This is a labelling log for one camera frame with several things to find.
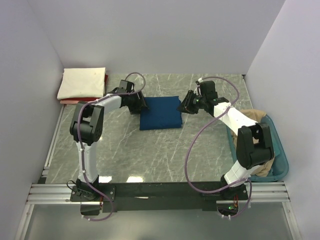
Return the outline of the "blue printed t shirt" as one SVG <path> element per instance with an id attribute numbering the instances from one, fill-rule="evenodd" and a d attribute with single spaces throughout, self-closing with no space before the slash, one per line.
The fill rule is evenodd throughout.
<path id="1" fill-rule="evenodd" d="M 140 131 L 179 129 L 182 115 L 177 110 L 181 101 L 178 96 L 145 97 L 147 108 L 140 113 Z"/>

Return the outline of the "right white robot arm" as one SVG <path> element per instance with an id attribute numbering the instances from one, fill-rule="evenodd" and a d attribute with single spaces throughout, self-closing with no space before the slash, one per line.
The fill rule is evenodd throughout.
<path id="1" fill-rule="evenodd" d="M 199 193 L 220 193 L 222 198 L 230 200 L 237 194 L 237 187 L 246 182 L 259 166 L 273 159 L 275 152 L 269 125 L 252 120 L 237 110 L 233 106 L 236 100 L 228 101 L 225 97 L 219 97 L 214 79 L 214 76 L 199 78 L 196 89 L 187 92 L 177 110 L 191 115 L 204 110 L 212 116 L 213 123 L 224 123 L 237 137 L 236 161 L 222 176 L 218 189 L 201 190 L 189 178 L 186 181 Z"/>

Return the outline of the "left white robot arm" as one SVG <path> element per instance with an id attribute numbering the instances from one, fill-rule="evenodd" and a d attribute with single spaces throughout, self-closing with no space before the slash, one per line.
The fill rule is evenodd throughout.
<path id="1" fill-rule="evenodd" d="M 94 201 L 100 195 L 96 155 L 97 143 L 103 132 L 104 115 L 122 107 L 127 107 L 132 115 L 140 114 L 147 108 L 142 90 L 135 90 L 135 84 L 126 79 L 121 80 L 119 86 L 106 96 L 90 102 L 80 101 L 76 105 L 69 127 L 79 159 L 75 191 L 88 201 Z"/>

